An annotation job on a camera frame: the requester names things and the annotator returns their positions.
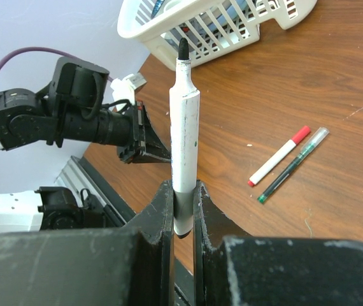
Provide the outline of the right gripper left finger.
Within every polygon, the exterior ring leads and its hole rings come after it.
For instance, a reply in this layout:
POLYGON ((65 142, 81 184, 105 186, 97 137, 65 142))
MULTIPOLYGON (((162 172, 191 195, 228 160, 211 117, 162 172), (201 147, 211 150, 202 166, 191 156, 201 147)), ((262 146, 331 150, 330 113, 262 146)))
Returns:
POLYGON ((173 305, 173 189, 119 228, 0 235, 0 305, 173 305))

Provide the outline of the red marker cap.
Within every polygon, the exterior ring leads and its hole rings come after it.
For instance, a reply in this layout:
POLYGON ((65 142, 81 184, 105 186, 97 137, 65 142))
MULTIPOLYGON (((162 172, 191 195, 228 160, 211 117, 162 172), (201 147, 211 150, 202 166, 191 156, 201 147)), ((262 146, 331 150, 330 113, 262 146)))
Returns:
POLYGON ((291 140, 297 145, 309 135, 311 129, 309 126, 303 126, 298 132, 291 138, 291 140))

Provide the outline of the white black marker pen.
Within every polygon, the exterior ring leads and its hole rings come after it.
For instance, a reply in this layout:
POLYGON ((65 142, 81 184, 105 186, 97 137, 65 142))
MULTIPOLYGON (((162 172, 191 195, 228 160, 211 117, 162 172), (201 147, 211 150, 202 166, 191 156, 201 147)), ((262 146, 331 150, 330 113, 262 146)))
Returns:
POLYGON ((192 81, 189 44, 178 45, 175 83, 169 90, 171 180, 174 233, 183 238, 193 228, 193 197, 197 182, 200 90, 192 81))

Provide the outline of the clear pen cap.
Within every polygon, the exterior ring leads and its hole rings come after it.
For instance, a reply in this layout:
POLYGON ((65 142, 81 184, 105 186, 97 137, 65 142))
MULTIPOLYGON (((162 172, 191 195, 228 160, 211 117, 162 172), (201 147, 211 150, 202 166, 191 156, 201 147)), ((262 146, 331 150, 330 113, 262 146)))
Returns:
POLYGON ((302 147, 300 154, 307 156, 311 153, 322 140, 329 134, 329 130, 326 127, 320 127, 318 130, 309 138, 309 140, 302 147))

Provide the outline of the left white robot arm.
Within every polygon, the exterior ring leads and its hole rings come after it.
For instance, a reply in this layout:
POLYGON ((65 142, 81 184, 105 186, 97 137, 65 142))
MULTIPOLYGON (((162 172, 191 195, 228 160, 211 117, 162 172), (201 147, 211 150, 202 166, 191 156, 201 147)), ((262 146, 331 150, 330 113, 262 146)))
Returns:
MULTIPOLYGON (((103 103, 109 72, 80 59, 61 57, 42 90, 0 92, 0 150, 38 141, 61 147, 64 140, 113 145, 124 163, 167 163, 170 151, 154 131, 141 102, 121 99, 119 111, 103 103)), ((0 194, 0 233, 105 228, 110 221, 97 209, 88 189, 81 205, 65 187, 0 194)))

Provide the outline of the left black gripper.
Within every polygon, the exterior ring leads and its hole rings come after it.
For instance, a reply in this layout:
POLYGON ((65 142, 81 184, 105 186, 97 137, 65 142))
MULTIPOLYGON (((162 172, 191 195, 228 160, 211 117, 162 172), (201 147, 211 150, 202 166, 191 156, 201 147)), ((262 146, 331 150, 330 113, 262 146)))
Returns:
POLYGON ((66 112, 63 139, 116 146, 124 163, 171 162, 171 152, 155 132, 142 103, 129 106, 124 113, 100 109, 90 120, 85 119, 87 112, 86 108, 66 112))

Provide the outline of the green gel pen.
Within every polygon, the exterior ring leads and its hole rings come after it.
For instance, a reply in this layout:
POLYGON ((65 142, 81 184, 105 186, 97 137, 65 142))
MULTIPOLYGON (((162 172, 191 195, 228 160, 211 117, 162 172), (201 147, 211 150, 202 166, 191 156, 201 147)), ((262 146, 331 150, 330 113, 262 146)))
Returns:
POLYGON ((312 143, 302 149, 300 153, 292 160, 292 162, 275 178, 275 180, 267 187, 267 189, 257 198, 264 204, 265 201, 279 188, 279 186, 295 171, 295 169, 303 162, 303 160, 315 149, 317 144, 312 143))

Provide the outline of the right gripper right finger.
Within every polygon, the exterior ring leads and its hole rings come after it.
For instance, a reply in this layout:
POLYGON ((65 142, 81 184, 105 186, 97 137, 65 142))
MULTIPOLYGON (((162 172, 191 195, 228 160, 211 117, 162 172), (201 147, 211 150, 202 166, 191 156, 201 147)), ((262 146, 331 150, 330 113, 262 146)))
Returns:
POLYGON ((194 191, 197 305, 363 305, 363 242, 254 237, 194 191))

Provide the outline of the white red marker pen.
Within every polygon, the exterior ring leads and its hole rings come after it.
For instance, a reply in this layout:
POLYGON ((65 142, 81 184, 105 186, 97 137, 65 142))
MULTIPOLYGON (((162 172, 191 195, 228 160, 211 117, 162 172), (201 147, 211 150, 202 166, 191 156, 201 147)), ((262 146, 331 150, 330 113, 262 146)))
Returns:
POLYGON ((282 145, 251 177, 248 185, 257 185, 284 157, 286 157, 297 145, 291 138, 282 145))

